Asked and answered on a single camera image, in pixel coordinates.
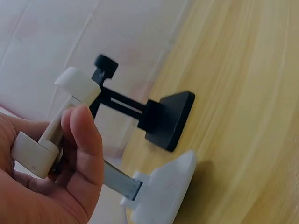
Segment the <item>white phone holder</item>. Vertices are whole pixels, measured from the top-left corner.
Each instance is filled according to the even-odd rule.
[[[20,132],[11,151],[16,161],[43,179],[61,158],[63,111],[80,104],[90,106],[101,93],[99,84],[76,68],[68,68],[55,84],[70,93],[70,99],[50,122],[38,142]],[[184,199],[196,163],[196,154],[189,151],[155,169],[151,175],[136,172],[134,178],[131,178],[105,161],[104,184],[123,195],[121,205],[133,210],[131,220],[134,223],[171,224]]]
[[[11,155],[16,161],[43,179],[47,177],[60,155],[59,144],[63,137],[60,122],[63,111],[80,104],[89,106],[101,92],[101,88],[95,81],[83,75],[76,68],[68,68],[55,84],[70,93],[72,97],[50,122],[38,142],[20,132],[11,151]]]

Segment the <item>black triangular base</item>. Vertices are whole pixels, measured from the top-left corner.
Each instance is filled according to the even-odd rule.
[[[156,125],[146,132],[145,139],[173,152],[185,127],[195,95],[189,91],[164,97],[159,102]]]

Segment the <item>white plastic clamp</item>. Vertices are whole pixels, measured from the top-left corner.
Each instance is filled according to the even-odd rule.
[[[38,142],[20,132],[12,147],[11,155],[36,176],[45,179],[60,154],[59,143],[63,137],[61,116],[65,109],[80,104],[90,104],[100,94],[100,86],[76,68],[68,68],[55,84],[72,97],[50,122]]]

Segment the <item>black knob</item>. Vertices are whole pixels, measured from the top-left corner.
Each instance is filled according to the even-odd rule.
[[[117,67],[118,67],[118,63],[116,63],[115,61],[113,61],[112,59],[110,59],[109,57],[107,57],[105,55],[99,55],[96,58],[94,65],[99,70],[104,72],[104,79],[112,78]]]

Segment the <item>gray metal arm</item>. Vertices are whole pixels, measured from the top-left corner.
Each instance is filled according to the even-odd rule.
[[[127,176],[119,169],[105,161],[104,185],[133,201],[135,200],[142,182]]]

